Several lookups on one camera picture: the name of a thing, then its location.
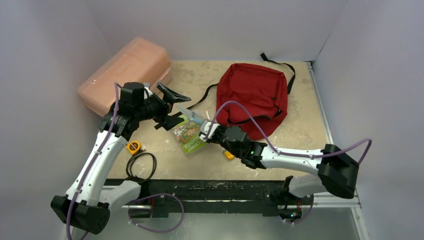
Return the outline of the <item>light blue notebook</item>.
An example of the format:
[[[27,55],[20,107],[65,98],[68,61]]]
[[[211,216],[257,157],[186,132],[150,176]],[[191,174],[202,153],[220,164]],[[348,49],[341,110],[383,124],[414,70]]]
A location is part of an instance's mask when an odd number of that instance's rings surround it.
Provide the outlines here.
[[[183,114],[183,115],[185,115],[186,117],[187,117],[187,119],[189,120],[189,121],[191,121],[191,110],[190,109],[188,109],[188,108],[185,108],[185,107],[183,107],[183,106],[181,106],[181,105],[179,105],[178,106],[178,109],[179,109],[179,111]]]

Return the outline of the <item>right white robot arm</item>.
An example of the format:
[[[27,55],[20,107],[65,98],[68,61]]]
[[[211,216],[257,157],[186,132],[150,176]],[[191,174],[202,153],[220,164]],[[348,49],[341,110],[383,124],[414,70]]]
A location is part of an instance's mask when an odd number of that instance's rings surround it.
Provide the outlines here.
[[[355,195],[359,163],[336,145],[326,144],[323,149],[315,150],[274,147],[249,139],[238,126],[221,125],[190,110],[185,116],[200,125],[202,141],[220,145],[248,168],[304,172],[304,176],[285,179],[280,196],[288,204],[322,192],[343,199],[352,199]]]

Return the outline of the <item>red backpack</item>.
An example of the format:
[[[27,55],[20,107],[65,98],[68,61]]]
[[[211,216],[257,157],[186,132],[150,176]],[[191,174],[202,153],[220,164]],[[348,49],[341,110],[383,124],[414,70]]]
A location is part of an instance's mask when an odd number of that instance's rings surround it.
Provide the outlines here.
[[[288,114],[296,76],[252,63],[234,63],[216,87],[216,122],[239,126],[251,140],[270,136]]]

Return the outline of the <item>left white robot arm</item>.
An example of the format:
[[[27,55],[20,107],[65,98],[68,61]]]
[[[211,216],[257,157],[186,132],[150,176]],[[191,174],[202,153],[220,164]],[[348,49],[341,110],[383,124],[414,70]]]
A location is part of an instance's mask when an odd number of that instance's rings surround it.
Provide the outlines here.
[[[142,205],[149,199],[149,191],[140,181],[124,180],[119,186],[103,191],[104,184],[117,157],[128,144],[141,121],[154,120],[156,128],[170,130],[183,121],[171,115],[175,103],[189,102],[190,97],[179,94],[162,83],[160,98],[140,82],[114,84],[115,101],[104,115],[93,149],[78,177],[64,195],[53,197],[50,206],[66,225],[66,237],[72,231],[99,234],[110,216],[129,203]]]

